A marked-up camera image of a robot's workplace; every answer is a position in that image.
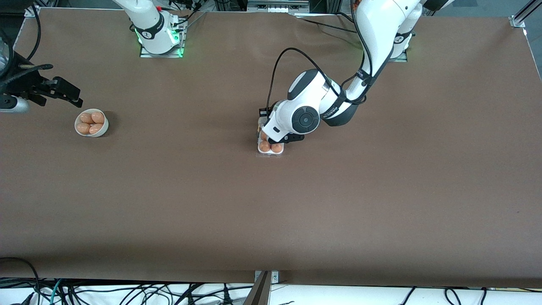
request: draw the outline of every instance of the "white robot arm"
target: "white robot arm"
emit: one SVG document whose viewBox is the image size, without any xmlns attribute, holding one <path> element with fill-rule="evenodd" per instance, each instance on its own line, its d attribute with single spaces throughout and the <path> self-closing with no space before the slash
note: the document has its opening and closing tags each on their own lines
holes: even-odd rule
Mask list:
<svg viewBox="0 0 542 305">
<path fill-rule="evenodd" d="M 288 143 L 293 138 L 289 134 L 308 134 L 321 120 L 329 126 L 348 123 L 387 61 L 408 47 L 422 5 L 440 9 L 452 1 L 362 0 L 352 14 L 364 51 L 354 80 L 344 91 L 317 69 L 301 73 L 290 86 L 288 99 L 273 106 L 262 128 L 269 142 Z"/>
<path fill-rule="evenodd" d="M 151 0 L 113 0 L 120 5 L 134 24 L 140 43 L 153 54 L 163 54 L 178 45 L 177 15 L 159 10 Z"/>
</svg>

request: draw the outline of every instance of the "white bowl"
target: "white bowl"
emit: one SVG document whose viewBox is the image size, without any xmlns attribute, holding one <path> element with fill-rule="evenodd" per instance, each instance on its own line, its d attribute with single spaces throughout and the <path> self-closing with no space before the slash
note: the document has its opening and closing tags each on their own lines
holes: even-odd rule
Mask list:
<svg viewBox="0 0 542 305">
<path fill-rule="evenodd" d="M 90 135 L 90 134 L 89 134 L 89 135 L 85 135 L 85 134 L 80 133 L 79 130 L 77 130 L 77 124 L 83 123 L 83 122 L 81 121 L 81 119 L 80 119 L 81 115 L 82 115 L 83 113 L 90 113 L 90 114 L 92 114 L 93 112 L 101 112 L 101 114 L 104 115 L 104 125 L 103 125 L 103 127 L 102 127 L 100 130 L 98 130 L 97 133 L 95 133 L 95 134 L 93 134 L 93 135 Z M 105 132 L 107 131 L 107 128 L 109 127 L 109 122 L 107 121 L 107 117 L 105 116 L 105 113 L 103 113 L 101 110 L 99 110 L 99 109 L 87 109 L 87 110 L 83 111 L 82 113 L 80 113 L 80 114 L 77 116 L 77 119 L 75 119 L 75 123 L 73 124 L 73 127 L 75 128 L 75 131 L 76 131 L 79 135 L 81 135 L 81 136 L 83 136 L 83 137 L 97 138 L 97 137 L 99 137 L 99 136 L 105 134 Z"/>
</svg>

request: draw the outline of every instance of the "egg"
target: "egg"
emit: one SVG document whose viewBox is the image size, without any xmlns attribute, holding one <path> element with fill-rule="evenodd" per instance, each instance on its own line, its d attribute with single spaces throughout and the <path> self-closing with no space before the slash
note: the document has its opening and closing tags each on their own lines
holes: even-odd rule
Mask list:
<svg viewBox="0 0 542 305">
<path fill-rule="evenodd" d="M 97 133 L 102 127 L 104 127 L 103 124 L 94 124 L 91 126 L 91 128 L 88 130 L 91 135 Z"/>
<path fill-rule="evenodd" d="M 87 123 L 87 124 L 94 124 L 94 121 L 92 120 L 92 116 L 90 113 L 82 113 L 79 116 L 79 119 L 81 119 L 81 122 Z"/>
<path fill-rule="evenodd" d="M 267 141 L 260 142 L 260 150 L 263 151 L 264 153 L 268 152 L 270 150 L 269 142 Z"/>
<path fill-rule="evenodd" d="M 92 116 L 92 120 L 97 124 L 103 124 L 105 122 L 104 114 L 101 112 L 98 112 L 98 111 L 93 112 L 91 116 Z"/>
<path fill-rule="evenodd" d="M 276 154 L 280 153 L 282 151 L 282 144 L 278 143 L 271 145 L 271 150 Z"/>
<path fill-rule="evenodd" d="M 79 124 L 77 124 L 77 127 L 76 127 L 77 131 L 84 134 L 84 135 L 89 134 L 88 130 L 90 128 L 91 128 L 91 126 L 88 125 L 87 123 L 79 123 Z"/>
</svg>

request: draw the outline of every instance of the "white floor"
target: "white floor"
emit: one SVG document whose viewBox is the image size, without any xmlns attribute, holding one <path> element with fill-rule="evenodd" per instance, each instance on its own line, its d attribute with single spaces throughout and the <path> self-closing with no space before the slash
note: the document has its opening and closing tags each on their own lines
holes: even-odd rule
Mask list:
<svg viewBox="0 0 542 305">
<path fill-rule="evenodd" d="M 239 287 L 247 284 L 228 284 L 228 287 Z M 112 290 L 118 288 L 133 288 L 135 285 L 123 286 L 93 286 L 82 287 L 78 290 L 93 289 L 93 290 Z M 170 289 L 181 294 L 188 288 L 187 284 L 170 285 Z M 223 284 L 205 284 L 194 291 L 194 294 L 207 294 L 213 291 L 223 289 Z M 49 289 L 44 289 L 44 292 L 50 294 Z M 269 305 L 285 305 L 293 301 L 293 305 L 330 305 L 330 304 L 370 304 L 370 305 L 398 305 L 401 304 L 410 288 L 395 288 L 395 287 L 340 287 L 340 286 L 312 286 L 312 285 L 273 285 L 269 300 Z M 455 290 L 460 298 L 462 305 L 478 305 L 480 304 L 482 293 L 481 290 Z M 10 305 L 22 302 L 30 293 L 32 288 L 11 288 L 0 289 L 0 305 Z M 233 300 L 244 298 L 248 295 L 249 289 L 232 290 L 230 297 Z M 126 296 L 127 291 L 115 291 L 110 293 L 95 293 L 87 292 L 78 294 L 83 300 L 91 305 L 118 305 Z M 218 297 L 223 297 L 223 294 L 217 294 Z M 449 293 L 452 301 L 455 301 L 453 295 Z M 141 304 L 143 294 L 140 294 L 132 301 L 132 305 Z M 215 305 L 221 300 L 216 297 L 207 297 L 197 302 L 200 305 Z M 45 299 L 42 298 L 41 304 L 47 305 Z M 166 297 L 154 295 L 147 301 L 148 305 L 167 305 L 171 303 Z M 187 305 L 188 301 L 184 300 L 180 305 Z M 31 300 L 31 305 L 37 304 L 37 296 L 34 295 Z M 439 288 L 416 288 L 412 293 L 406 305 L 438 305 L 448 304 L 444 298 L 444 289 Z M 519 292 L 519 291 L 487 291 L 487 296 L 484 305 L 540 305 L 542 304 L 542 293 Z"/>
</svg>

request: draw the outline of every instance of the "brown table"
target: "brown table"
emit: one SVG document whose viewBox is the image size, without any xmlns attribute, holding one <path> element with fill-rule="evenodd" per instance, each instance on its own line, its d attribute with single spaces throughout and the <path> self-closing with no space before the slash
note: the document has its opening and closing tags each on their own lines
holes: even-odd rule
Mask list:
<svg viewBox="0 0 542 305">
<path fill-rule="evenodd" d="M 422 18 L 409 62 L 386 67 L 349 124 L 264 158 L 257 112 L 278 54 L 301 48 L 341 82 L 360 63 L 355 34 L 207 14 L 184 58 L 141 59 L 122 11 L 40 16 L 34 62 L 111 127 L 77 135 L 80 109 L 61 100 L 1 115 L 2 256 L 43 277 L 250 282 L 278 269 L 304 284 L 542 284 L 542 86 L 506 18 Z M 35 35 L 28 21 L 20 53 Z M 272 99 L 310 67 L 285 56 Z"/>
</svg>

